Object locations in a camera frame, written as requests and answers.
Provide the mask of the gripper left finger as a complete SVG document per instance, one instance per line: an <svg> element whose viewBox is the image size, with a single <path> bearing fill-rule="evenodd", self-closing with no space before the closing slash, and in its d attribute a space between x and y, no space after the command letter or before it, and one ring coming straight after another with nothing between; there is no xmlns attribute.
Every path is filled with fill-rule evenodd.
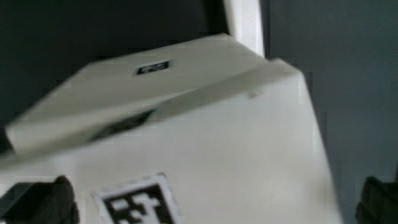
<svg viewBox="0 0 398 224"><path fill-rule="evenodd" d="M0 224L78 224L69 179L18 182L0 196Z"/></svg>

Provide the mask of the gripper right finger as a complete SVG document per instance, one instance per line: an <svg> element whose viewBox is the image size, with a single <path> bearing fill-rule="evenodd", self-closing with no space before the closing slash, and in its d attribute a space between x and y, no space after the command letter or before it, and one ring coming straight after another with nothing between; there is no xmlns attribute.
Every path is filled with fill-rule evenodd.
<svg viewBox="0 0 398 224"><path fill-rule="evenodd" d="M357 224L398 224L398 182L366 178L355 220Z"/></svg>

